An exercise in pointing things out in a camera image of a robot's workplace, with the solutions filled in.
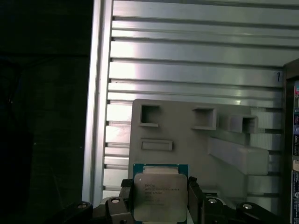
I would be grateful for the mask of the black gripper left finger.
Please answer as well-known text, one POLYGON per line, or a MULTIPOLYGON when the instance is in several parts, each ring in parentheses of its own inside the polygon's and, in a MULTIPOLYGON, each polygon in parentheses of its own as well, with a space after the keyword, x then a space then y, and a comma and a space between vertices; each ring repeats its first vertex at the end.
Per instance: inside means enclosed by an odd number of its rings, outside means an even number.
POLYGON ((45 224, 133 224, 134 182, 124 179, 118 196, 109 197, 99 206, 88 202, 68 205, 44 221, 45 224))

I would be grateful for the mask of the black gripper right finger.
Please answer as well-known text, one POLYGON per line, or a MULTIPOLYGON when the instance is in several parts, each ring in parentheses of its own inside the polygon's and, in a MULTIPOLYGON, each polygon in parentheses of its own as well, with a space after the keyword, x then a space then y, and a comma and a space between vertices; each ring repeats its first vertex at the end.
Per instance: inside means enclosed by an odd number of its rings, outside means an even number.
POLYGON ((250 202, 234 209, 214 195, 203 193, 197 178, 188 178, 188 210, 195 224, 285 224, 281 217, 250 202))

